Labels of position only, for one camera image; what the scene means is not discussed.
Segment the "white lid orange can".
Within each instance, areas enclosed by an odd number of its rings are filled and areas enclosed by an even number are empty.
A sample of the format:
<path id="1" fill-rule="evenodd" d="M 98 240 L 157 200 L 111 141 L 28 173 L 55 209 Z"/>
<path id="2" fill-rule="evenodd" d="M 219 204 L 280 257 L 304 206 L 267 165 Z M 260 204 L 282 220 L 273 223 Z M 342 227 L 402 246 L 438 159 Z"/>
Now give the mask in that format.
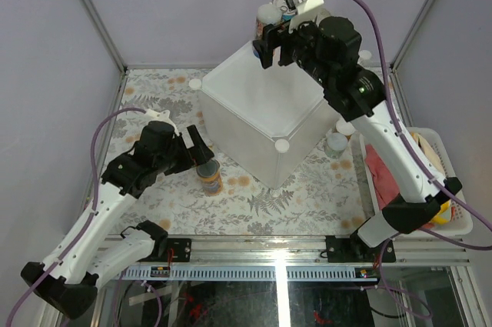
<path id="1" fill-rule="evenodd" d="M 263 4 L 258 8 L 255 24 L 255 37 L 254 39 L 260 39 L 263 33 L 263 29 L 266 25 L 276 25 L 281 21 L 281 10 L 274 4 Z"/>

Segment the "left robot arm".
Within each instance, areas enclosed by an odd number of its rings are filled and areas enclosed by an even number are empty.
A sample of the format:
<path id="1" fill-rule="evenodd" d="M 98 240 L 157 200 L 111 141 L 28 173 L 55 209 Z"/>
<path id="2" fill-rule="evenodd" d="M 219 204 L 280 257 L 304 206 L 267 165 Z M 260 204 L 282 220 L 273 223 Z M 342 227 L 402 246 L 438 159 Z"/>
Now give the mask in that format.
<path id="1" fill-rule="evenodd" d="M 118 273 L 141 260 L 166 259 L 168 233 L 149 220 L 132 227 L 129 235 L 98 254 L 115 223 L 160 174 L 173 175 L 210 162 L 214 153 L 195 125 L 187 127 L 192 145 L 170 123 L 151 121 L 132 148 L 110 161 L 101 175 L 95 206 L 77 222 L 42 262 L 28 262 L 21 271 L 34 293 L 68 319 L 82 316 L 98 291 Z"/>

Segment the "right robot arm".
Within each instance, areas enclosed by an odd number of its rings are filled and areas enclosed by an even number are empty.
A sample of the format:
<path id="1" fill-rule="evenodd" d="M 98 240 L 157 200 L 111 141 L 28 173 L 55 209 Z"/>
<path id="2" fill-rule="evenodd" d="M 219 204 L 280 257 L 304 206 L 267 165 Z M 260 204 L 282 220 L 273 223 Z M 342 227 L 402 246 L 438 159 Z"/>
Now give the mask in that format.
<path id="1" fill-rule="evenodd" d="M 361 35 L 346 18 L 306 21 L 290 30 L 287 23 L 266 25 L 253 46 L 263 68 L 271 67 L 274 50 L 280 66 L 296 64 L 324 91 L 330 107 L 359 131 L 391 172 L 399 192 L 351 236 L 351 254 L 367 261 L 387 239 L 426 225 L 462 189 L 427 159 L 395 114 L 383 82 L 359 65 Z"/>

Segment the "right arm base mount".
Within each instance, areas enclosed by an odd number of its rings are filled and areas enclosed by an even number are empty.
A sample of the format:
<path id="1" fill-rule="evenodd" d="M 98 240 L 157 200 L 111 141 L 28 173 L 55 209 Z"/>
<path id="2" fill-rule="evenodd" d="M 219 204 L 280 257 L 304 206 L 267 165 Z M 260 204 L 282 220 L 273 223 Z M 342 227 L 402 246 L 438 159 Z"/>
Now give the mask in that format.
<path id="1" fill-rule="evenodd" d="M 355 235 L 327 235 L 325 250 L 320 252 L 320 257 L 329 263 L 375 263 L 382 256 L 383 263 L 395 263 L 396 256 L 389 251 L 392 246 L 393 242 L 389 242 L 385 250 L 382 244 L 370 248 Z"/>

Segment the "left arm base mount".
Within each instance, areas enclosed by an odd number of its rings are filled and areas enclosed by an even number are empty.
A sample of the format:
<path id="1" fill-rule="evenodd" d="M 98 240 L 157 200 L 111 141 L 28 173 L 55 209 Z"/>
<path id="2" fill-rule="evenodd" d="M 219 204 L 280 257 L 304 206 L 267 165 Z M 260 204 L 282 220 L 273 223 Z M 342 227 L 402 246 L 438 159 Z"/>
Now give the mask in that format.
<path id="1" fill-rule="evenodd" d="M 185 263 L 191 259 L 192 240 L 187 238 L 166 238 L 155 243 L 150 255 L 141 262 Z"/>

